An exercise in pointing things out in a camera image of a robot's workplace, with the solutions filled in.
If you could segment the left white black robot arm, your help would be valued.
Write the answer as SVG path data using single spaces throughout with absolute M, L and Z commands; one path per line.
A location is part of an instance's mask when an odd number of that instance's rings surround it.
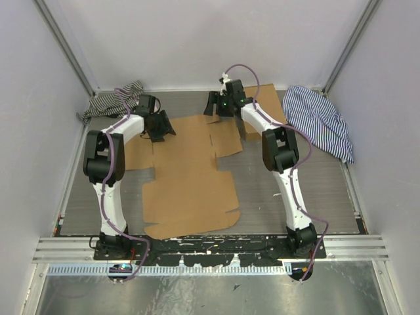
M 161 142 L 165 135 L 176 134 L 166 112 L 158 110 L 144 116 L 126 114 L 105 129 L 89 131 L 85 141 L 83 173 L 95 190 L 101 216 L 99 239 L 94 249 L 98 255 L 119 261 L 130 256 L 134 240 L 128 233 L 121 201 L 125 145 L 144 133 L 152 142 Z

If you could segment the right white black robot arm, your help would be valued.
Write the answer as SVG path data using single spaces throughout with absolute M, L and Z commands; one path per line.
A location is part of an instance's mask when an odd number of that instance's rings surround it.
M 221 117 L 238 117 L 261 135 L 262 160 L 279 186 L 286 213 L 287 245 L 296 259 L 305 258 L 317 242 L 312 219 L 305 211 L 299 185 L 297 164 L 299 149 L 295 130 L 268 115 L 251 97 L 244 93 L 221 95 L 211 91 L 203 112 Z

